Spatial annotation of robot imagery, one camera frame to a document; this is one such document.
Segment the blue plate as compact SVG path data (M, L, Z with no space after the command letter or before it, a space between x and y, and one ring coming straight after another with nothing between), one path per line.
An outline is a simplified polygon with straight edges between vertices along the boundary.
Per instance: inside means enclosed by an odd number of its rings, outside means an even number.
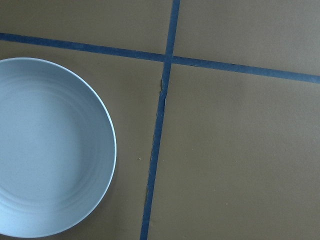
M0 62L0 232L38 238L72 228L101 202L116 135L97 93L56 63Z

